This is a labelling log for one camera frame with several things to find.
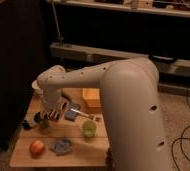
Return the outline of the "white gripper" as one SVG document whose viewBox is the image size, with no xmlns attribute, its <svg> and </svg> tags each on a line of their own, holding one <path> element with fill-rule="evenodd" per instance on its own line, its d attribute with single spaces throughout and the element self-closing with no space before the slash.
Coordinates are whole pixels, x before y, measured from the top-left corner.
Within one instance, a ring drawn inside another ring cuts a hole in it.
<svg viewBox="0 0 190 171">
<path fill-rule="evenodd" d="M 49 113 L 51 110 L 57 111 L 60 115 L 63 115 L 68 106 L 68 100 L 61 97 L 57 101 L 42 101 L 43 109 L 46 113 Z"/>
</svg>

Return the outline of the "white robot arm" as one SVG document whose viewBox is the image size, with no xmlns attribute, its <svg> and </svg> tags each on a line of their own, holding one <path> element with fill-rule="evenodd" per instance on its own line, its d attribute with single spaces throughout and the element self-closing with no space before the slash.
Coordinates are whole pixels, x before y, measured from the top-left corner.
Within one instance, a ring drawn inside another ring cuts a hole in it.
<svg viewBox="0 0 190 171">
<path fill-rule="evenodd" d="M 97 88 L 115 171 L 174 171 L 158 99 L 159 72 L 132 58 L 66 72 L 56 65 L 37 77 L 45 107 L 62 88 Z"/>
</svg>

